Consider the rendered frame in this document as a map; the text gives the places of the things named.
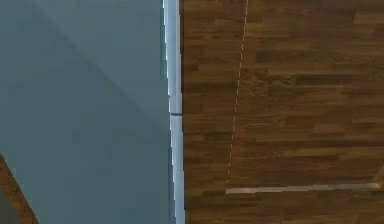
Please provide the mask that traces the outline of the brown wooden board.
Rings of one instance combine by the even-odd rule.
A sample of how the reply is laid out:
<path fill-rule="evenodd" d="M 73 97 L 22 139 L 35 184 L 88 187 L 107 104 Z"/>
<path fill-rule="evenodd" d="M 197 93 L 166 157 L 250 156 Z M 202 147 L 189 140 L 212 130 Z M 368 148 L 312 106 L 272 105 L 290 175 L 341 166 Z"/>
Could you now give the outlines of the brown wooden board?
<path fill-rule="evenodd" d="M 0 154 L 0 190 L 15 210 L 21 224 L 40 224 L 2 154 Z"/>

